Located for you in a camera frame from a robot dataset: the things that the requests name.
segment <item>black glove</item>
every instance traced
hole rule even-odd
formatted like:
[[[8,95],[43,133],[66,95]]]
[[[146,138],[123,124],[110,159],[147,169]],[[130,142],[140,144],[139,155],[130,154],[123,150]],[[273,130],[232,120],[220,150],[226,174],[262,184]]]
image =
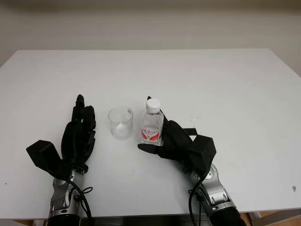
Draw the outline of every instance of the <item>black glove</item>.
[[[185,173],[195,171],[202,180],[206,177],[216,153],[211,137],[198,135],[195,128],[183,129],[164,115],[162,140],[163,146],[138,144],[138,148],[161,158],[181,162]]]

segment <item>silver robotic forearm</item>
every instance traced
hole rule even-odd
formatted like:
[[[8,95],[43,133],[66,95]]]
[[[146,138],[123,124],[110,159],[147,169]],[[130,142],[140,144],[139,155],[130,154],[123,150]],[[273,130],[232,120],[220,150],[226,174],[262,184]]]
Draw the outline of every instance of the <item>silver robotic forearm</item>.
[[[196,184],[200,180],[199,176],[194,172],[192,172],[190,179],[193,184]],[[205,180],[196,189],[196,193],[199,194],[199,196],[203,196],[201,204],[208,217],[219,210],[235,207],[226,189],[221,184],[218,171],[213,164],[211,164],[210,171]]]
[[[83,185],[83,175],[74,169],[71,171],[69,178],[80,189]],[[58,215],[79,214],[79,201],[75,196],[79,195],[74,187],[64,180],[54,178],[53,180],[54,193],[51,197],[49,217],[52,218]]]

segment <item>plastic water bottle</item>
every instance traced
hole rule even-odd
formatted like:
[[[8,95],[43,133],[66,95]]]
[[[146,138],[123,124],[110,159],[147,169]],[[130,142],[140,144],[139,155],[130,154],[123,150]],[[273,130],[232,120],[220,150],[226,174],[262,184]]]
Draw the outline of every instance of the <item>plastic water bottle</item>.
[[[151,98],[146,102],[146,113],[142,117],[142,142],[160,145],[164,116],[160,111],[160,101]]]

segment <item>wire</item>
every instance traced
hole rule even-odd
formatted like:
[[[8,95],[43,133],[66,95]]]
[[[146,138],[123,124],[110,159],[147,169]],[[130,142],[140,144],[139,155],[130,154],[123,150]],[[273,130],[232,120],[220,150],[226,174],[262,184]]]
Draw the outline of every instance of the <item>wire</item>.
[[[196,223],[196,220],[194,218],[194,215],[193,215],[193,212],[192,212],[192,207],[191,207],[191,201],[192,201],[192,197],[193,195],[198,195],[196,193],[196,189],[200,186],[200,184],[202,183],[202,180],[199,180],[196,185],[194,185],[193,189],[192,190],[189,190],[189,200],[188,200],[188,208],[189,208],[189,214],[190,214],[190,218],[192,220],[192,223],[193,223],[193,226],[197,226],[197,223]]]
[[[87,215],[87,218],[88,218],[88,219],[92,219],[91,210],[90,210],[88,201],[87,201],[87,199],[86,199],[86,197],[85,197],[84,194],[91,192],[91,191],[93,190],[93,187],[87,187],[87,188],[85,188],[83,191],[81,191],[81,189],[80,189],[74,182],[72,182],[72,181],[70,181],[70,180],[65,180],[65,179],[63,179],[63,180],[66,181],[67,183],[69,183],[69,184],[71,184],[71,185],[73,186],[73,188],[70,190],[69,195],[71,195],[71,193],[73,192],[74,189],[79,193],[78,198],[79,198],[79,201],[80,201],[80,203],[81,203],[81,206],[83,207],[83,204],[82,204],[82,201],[83,201],[84,204],[85,204],[85,207],[86,207],[86,208],[83,207],[83,209],[84,209],[84,211],[85,211],[85,213],[86,213],[86,215]]]

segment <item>robotic hand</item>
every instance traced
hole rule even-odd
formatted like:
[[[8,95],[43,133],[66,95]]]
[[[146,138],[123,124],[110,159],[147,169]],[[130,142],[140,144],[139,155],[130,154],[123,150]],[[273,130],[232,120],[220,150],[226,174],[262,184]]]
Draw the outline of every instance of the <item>robotic hand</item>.
[[[164,116],[162,140],[163,146],[138,144],[138,148],[161,158],[179,161],[183,164],[183,171],[190,173],[190,180],[194,184],[189,196],[189,212],[193,225],[197,226],[191,200],[196,195],[213,226],[246,226],[212,164],[216,154],[213,139],[198,135],[195,128],[183,129]]]
[[[85,162],[95,143],[95,126],[94,108],[85,107],[83,96],[78,95],[71,122],[67,124],[62,138],[63,159],[49,141],[39,140],[26,149],[34,164],[54,177],[48,226],[78,226],[80,204],[92,223],[91,211],[84,194],[93,188],[81,188],[83,175],[88,171]]]

